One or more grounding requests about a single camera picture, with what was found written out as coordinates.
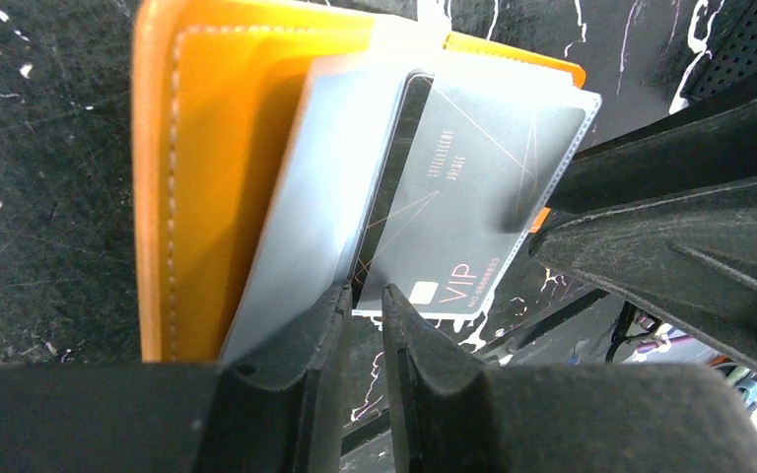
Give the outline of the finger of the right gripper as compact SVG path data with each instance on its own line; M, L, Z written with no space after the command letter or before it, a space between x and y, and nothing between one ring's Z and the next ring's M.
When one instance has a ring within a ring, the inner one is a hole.
M757 72L579 153L549 206L535 260L757 371Z

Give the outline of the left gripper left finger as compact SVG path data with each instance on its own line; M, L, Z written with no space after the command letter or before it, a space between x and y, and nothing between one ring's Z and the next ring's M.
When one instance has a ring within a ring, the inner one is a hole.
M352 291L226 366L0 367L0 472L334 472Z

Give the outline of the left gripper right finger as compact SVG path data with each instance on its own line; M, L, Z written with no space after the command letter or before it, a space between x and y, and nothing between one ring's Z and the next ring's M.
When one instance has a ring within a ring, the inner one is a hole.
M757 472L737 393L694 365L500 366L382 292L399 472Z

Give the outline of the black VIP credit card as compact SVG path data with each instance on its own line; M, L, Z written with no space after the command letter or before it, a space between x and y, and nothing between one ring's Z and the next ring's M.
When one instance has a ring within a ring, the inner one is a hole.
M361 316L393 285L429 318L489 299L600 105L553 79L413 74L353 273Z

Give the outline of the orange card holder wallet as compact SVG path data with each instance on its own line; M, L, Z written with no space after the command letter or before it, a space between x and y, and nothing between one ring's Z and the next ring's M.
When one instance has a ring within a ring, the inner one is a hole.
M578 64L448 27L309 1L146 1L132 153L141 357L216 359L247 280L310 63L393 43Z

